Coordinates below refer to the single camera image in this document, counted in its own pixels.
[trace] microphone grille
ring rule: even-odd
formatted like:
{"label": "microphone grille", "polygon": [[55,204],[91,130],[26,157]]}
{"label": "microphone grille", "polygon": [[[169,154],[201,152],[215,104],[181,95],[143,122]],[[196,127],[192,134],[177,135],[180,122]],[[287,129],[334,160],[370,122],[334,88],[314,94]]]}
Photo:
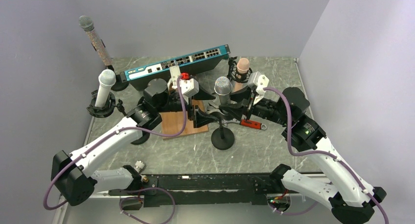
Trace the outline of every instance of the microphone grille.
{"label": "microphone grille", "polygon": [[99,82],[107,85],[107,86],[112,86],[113,84],[115,84],[115,72],[109,70],[109,69],[105,69],[101,72],[101,74],[98,76]]}
{"label": "microphone grille", "polygon": [[85,15],[79,17],[79,26],[86,32],[91,31],[93,29],[92,19]]}
{"label": "microphone grille", "polygon": [[238,71],[246,73],[249,69],[249,60],[247,58],[241,58],[238,64],[236,64],[236,67],[238,68]]}
{"label": "microphone grille", "polygon": [[232,91],[231,81],[225,76],[221,76],[215,81],[215,92],[217,94],[229,94]]}

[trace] white microphone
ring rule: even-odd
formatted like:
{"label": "white microphone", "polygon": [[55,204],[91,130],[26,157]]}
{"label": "white microphone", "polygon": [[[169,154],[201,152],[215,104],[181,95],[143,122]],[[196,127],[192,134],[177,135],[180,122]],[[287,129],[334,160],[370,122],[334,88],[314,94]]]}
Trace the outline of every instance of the white microphone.
{"label": "white microphone", "polygon": [[115,72],[105,69],[98,76],[99,88],[96,94],[95,106],[102,108],[108,99],[111,87],[115,84]]}
{"label": "white microphone", "polygon": [[231,103],[232,84],[225,76],[221,76],[215,81],[215,93],[219,96],[220,104]]}

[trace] cable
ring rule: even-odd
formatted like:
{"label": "cable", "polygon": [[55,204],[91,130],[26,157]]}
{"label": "cable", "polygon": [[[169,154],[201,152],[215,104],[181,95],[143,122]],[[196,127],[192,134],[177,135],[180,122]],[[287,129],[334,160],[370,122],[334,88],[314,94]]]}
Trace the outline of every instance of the cable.
{"label": "cable", "polygon": [[[329,152],[325,152],[325,151],[312,151],[312,152],[299,152],[299,153],[295,153],[293,151],[293,148],[291,146],[291,128],[292,128],[292,119],[291,119],[291,109],[290,109],[290,104],[288,103],[287,98],[284,96],[284,94],[282,94],[282,92],[280,92],[279,90],[272,88],[272,87],[266,87],[264,88],[265,91],[270,90],[276,94],[278,94],[282,101],[284,102],[285,108],[287,110],[287,145],[288,145],[288,151],[290,152],[290,154],[292,156],[295,157],[300,157],[300,156],[307,156],[307,155],[312,155],[312,154],[324,154],[326,156],[329,156],[331,158],[333,158],[334,160],[337,159],[337,156],[329,153]],[[349,171],[349,173],[352,175],[352,177],[356,180],[357,184],[360,186],[360,188],[362,189],[362,191],[365,191],[366,195],[369,196],[369,198],[373,201],[373,203],[379,208],[380,212],[383,215],[383,218],[385,219],[385,224],[389,224],[389,219],[388,216],[386,215],[385,210],[382,208],[382,206],[380,205],[380,203],[369,193],[367,192],[367,189],[365,188],[365,186],[362,184],[362,182],[360,181],[360,179],[356,176],[356,174],[353,172],[353,170],[346,164],[344,163],[342,160],[338,161],[347,171]]]}
{"label": "cable", "polygon": [[[186,128],[186,122],[187,122],[187,116],[186,116],[186,107],[184,104],[184,98],[182,95],[182,89],[180,88],[180,80],[181,80],[182,76],[180,76],[179,78],[177,78],[177,91],[179,92],[179,97],[180,97],[180,102],[182,104],[182,110],[183,110],[183,117],[184,117],[184,122],[183,122],[183,126],[182,129],[180,129],[180,131],[176,134],[161,134],[158,132],[154,132],[151,131],[149,129],[144,129],[141,127],[125,127],[125,128],[121,128],[117,131],[122,132],[125,130],[141,130],[150,134],[155,134],[158,136],[162,136],[162,137],[176,137],[179,136],[181,133],[183,133],[184,129]],[[94,144],[93,146],[91,146],[88,150],[85,151],[85,155],[89,154],[91,151],[93,151],[95,148],[97,148],[99,145],[101,145],[103,142],[105,142],[106,140],[108,140],[110,137],[114,136],[117,134],[117,131],[114,131],[110,134],[108,134],[107,136],[103,137],[101,140],[99,140],[96,144]],[[74,165],[75,163],[77,163],[80,159],[82,159],[82,155],[78,156],[77,158],[75,158],[73,161],[71,161],[69,164],[67,164],[61,171],[59,171],[59,173],[52,179],[52,181],[50,182],[49,187],[47,188],[46,194],[43,198],[43,207],[46,210],[54,210],[57,209],[59,207],[61,207],[62,205],[66,204],[68,201],[63,201],[62,203],[58,204],[57,206],[54,207],[50,207],[47,204],[47,198],[49,196],[50,191],[52,190],[52,187],[54,186],[54,184],[56,183],[56,181],[58,180],[58,178],[64,173],[66,172],[66,170],[68,170],[72,165]]]}
{"label": "cable", "polygon": [[272,208],[271,207],[271,205],[268,203],[268,206],[273,210],[273,212],[277,212],[277,213],[279,213],[279,214],[281,214],[281,215],[287,215],[287,216],[297,216],[297,215],[302,215],[302,214],[305,214],[305,213],[307,213],[308,211],[310,211],[311,209],[313,209],[315,206],[317,206],[317,204],[318,204],[318,202],[316,201],[316,202],[314,202],[310,207],[308,207],[308,209],[306,209],[306,210],[304,210],[304,211],[301,211],[301,212],[298,212],[298,213],[285,213],[285,212],[282,212],[282,211],[279,211],[278,209],[274,209],[274,208]]}
{"label": "cable", "polygon": [[274,198],[274,200],[281,200],[285,195],[287,195],[288,189],[285,189],[284,193],[281,196],[277,196]]}
{"label": "cable", "polygon": [[[173,218],[174,211],[176,210],[176,203],[174,202],[174,198],[173,198],[173,196],[172,196],[172,195],[171,195],[168,191],[166,191],[166,190],[164,190],[164,189],[161,189],[161,188],[158,188],[158,187],[150,187],[150,188],[144,188],[144,189],[135,190],[135,191],[128,191],[128,192],[135,193],[135,192],[149,191],[149,190],[159,190],[159,191],[163,191],[164,193],[166,193],[166,194],[170,197],[170,199],[171,199],[171,201],[172,201],[172,203],[173,203],[173,211],[171,212],[170,217],[169,217],[166,221],[164,221],[164,222],[162,222],[162,223],[160,223],[160,224],[166,224],[166,223],[168,223],[168,222],[169,222],[169,221]],[[121,213],[123,213],[123,214],[127,215],[128,217],[130,217],[130,218],[132,218],[132,219],[134,219],[134,220],[136,220],[136,221],[139,221],[139,222],[141,222],[141,223],[143,223],[143,224],[150,224],[150,223],[147,223],[147,222],[145,222],[145,221],[143,221],[143,220],[141,220],[141,219],[137,218],[137,217],[136,217],[136,216],[134,216],[134,215],[131,215],[131,214],[127,213],[126,211],[124,211],[124,210],[122,209],[122,203],[124,203],[124,201],[126,201],[126,200],[132,200],[133,198],[134,198],[134,199],[136,199],[136,197],[127,197],[127,198],[123,198],[123,199],[119,202],[119,209],[121,210]]]}

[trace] black microphone stand base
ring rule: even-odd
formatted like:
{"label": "black microphone stand base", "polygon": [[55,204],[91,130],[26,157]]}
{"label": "black microphone stand base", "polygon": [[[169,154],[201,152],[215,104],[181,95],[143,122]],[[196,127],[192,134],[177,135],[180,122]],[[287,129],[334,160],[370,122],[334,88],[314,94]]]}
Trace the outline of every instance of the black microphone stand base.
{"label": "black microphone stand base", "polygon": [[217,128],[210,137],[212,144],[219,150],[227,150],[235,142],[235,135],[228,128]]}
{"label": "black microphone stand base", "polygon": [[117,75],[115,76],[115,79],[116,79],[116,82],[115,82],[115,84],[111,87],[111,90],[112,90],[112,91],[118,92],[118,91],[125,90],[125,88],[127,88],[127,87],[128,87],[129,82],[123,82],[123,81],[121,81],[121,77],[120,77],[120,75],[119,75],[119,74],[117,74]]}

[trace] microphone clip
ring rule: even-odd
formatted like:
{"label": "microphone clip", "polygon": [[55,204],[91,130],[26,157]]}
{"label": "microphone clip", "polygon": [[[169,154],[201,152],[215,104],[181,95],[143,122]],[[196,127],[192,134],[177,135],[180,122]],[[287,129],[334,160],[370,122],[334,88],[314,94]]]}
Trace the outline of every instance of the microphone clip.
{"label": "microphone clip", "polygon": [[92,115],[93,117],[96,117],[96,118],[108,117],[114,112],[115,107],[117,107],[117,109],[121,113],[123,113],[123,115],[126,115],[121,99],[119,99],[118,103],[116,103],[115,96],[113,93],[110,92],[108,94],[107,101],[105,102],[105,105],[101,108],[95,106],[98,90],[94,90],[91,94],[92,94],[92,100],[91,100],[90,105],[87,107],[87,110],[88,110],[88,113]]}
{"label": "microphone clip", "polygon": [[228,60],[229,70],[227,78],[230,81],[236,81],[238,83],[247,83],[251,74],[252,69],[249,68],[246,73],[240,73],[236,67],[237,62],[235,61],[238,57],[230,57]]}

